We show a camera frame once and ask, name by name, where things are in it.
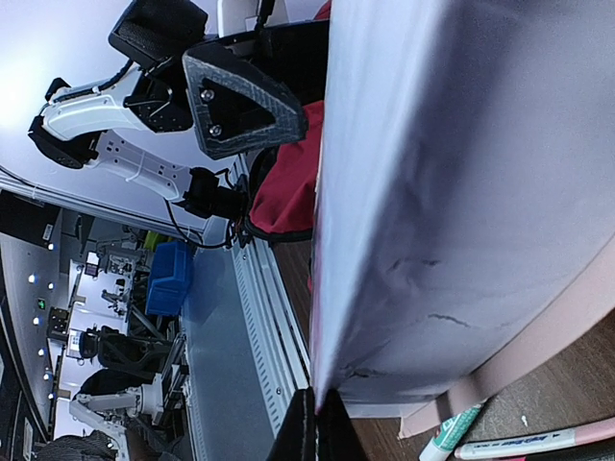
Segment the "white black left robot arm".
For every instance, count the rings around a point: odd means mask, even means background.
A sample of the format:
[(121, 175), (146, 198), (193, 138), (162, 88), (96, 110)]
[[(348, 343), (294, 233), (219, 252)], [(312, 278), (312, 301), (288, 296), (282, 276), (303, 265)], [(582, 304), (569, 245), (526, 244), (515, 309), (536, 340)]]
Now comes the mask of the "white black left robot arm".
[(330, 10), (284, 23), (275, 1), (248, 9), (252, 28), (211, 36), (193, 2), (132, 2), (109, 35), (124, 66), (91, 85), (54, 80), (29, 137), (65, 168), (103, 169), (204, 219), (243, 219), (252, 186), (224, 186), (217, 173), (159, 158), (120, 131), (191, 130), (214, 160), (304, 140), (308, 106), (325, 93)]

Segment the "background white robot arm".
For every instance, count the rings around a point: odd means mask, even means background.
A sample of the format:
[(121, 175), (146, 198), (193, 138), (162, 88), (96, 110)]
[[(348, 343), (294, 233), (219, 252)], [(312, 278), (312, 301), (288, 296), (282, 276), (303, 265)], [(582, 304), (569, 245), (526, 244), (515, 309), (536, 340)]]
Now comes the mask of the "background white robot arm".
[[(111, 417), (148, 415), (157, 424), (188, 383), (186, 367), (144, 379), (131, 373), (102, 370), (92, 375), (70, 403), (70, 413), (100, 429), (115, 441), (126, 429)], [(269, 460), (366, 460), (368, 458), (346, 407), (334, 389), (316, 401), (310, 387), (293, 394), (284, 414)]]

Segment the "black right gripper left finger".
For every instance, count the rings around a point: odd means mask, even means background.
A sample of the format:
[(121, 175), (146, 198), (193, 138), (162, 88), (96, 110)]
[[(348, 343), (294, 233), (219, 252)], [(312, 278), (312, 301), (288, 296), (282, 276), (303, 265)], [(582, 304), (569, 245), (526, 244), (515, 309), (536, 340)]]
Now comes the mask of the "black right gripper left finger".
[(270, 461), (315, 461), (316, 414), (311, 387), (299, 389), (293, 395), (268, 454)]

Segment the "white pink marker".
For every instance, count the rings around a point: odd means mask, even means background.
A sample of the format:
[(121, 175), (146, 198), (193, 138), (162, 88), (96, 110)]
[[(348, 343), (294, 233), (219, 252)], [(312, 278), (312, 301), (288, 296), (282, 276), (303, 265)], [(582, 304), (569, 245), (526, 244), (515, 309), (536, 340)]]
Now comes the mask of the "white pink marker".
[(468, 443), (455, 450), (461, 460), (518, 457), (570, 449), (614, 437), (614, 418), (515, 438)]

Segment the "pink roses designer book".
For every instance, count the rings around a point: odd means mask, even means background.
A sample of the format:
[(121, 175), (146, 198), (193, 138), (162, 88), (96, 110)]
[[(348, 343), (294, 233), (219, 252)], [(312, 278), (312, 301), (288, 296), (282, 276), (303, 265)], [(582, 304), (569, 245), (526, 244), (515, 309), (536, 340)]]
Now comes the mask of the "pink roses designer book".
[(311, 385), (423, 432), (614, 306), (614, 5), (335, 1)]

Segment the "blue storage bin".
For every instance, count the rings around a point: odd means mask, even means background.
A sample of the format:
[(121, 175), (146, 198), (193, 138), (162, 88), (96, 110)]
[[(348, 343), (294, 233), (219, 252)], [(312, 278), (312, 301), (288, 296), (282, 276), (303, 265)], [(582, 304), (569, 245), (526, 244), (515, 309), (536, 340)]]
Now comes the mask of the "blue storage bin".
[(193, 276), (193, 254), (184, 241), (157, 246), (148, 278), (145, 313), (178, 316)]

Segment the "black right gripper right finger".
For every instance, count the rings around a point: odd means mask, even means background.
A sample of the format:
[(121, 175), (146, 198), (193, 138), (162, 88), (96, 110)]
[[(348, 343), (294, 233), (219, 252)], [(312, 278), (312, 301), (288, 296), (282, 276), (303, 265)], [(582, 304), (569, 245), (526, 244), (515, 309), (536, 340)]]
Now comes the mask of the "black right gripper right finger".
[(316, 415), (317, 459), (324, 461), (367, 461), (346, 407), (331, 389)]

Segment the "aluminium front rail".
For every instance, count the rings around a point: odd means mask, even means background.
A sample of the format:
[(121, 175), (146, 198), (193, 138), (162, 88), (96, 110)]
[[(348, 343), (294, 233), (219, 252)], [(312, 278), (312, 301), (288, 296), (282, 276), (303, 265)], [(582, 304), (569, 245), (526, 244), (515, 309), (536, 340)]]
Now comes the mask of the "aluminium front rail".
[(266, 459), (309, 381), (304, 335), (269, 245), (198, 250), (181, 321), (194, 459)]

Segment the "red backpack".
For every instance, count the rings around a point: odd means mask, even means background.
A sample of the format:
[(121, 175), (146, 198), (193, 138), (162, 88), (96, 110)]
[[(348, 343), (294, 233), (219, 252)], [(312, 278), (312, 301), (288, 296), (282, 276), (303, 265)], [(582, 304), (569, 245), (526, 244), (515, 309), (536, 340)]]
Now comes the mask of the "red backpack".
[[(329, 22), (331, 5), (326, 2), (312, 21)], [(251, 166), (242, 232), (272, 244), (307, 241), (313, 233), (325, 105), (324, 98), (302, 102), (308, 121), (305, 138), (261, 152)]]

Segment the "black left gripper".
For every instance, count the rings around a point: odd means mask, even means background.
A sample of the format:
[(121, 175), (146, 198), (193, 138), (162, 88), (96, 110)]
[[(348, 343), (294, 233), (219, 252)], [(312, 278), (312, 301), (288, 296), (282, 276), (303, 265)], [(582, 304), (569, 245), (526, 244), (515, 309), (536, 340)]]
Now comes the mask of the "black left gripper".
[(328, 21), (220, 37), (184, 52), (182, 64), (197, 143), (212, 159), (300, 141), (300, 101), (325, 96)]

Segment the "white green glue stick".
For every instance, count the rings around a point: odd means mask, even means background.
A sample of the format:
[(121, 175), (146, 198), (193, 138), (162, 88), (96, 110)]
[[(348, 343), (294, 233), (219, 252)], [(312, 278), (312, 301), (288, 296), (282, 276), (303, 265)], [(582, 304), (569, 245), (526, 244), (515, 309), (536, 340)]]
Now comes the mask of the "white green glue stick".
[(470, 409), (446, 420), (419, 454), (419, 461), (446, 461), (469, 431), (486, 404), (482, 401)]

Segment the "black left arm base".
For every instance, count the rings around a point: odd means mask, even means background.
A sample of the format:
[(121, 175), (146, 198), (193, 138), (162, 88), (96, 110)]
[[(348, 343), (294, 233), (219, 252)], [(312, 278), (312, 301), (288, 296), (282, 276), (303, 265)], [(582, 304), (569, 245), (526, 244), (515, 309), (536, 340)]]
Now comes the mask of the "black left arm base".
[(228, 182), (230, 170), (225, 168), (212, 172), (203, 167), (190, 168), (190, 183), (183, 194), (181, 207), (199, 218), (222, 218), (227, 221), (225, 236), (221, 243), (198, 244), (204, 250), (230, 249), (239, 237), (240, 226), (248, 207), (248, 191), (242, 183)]

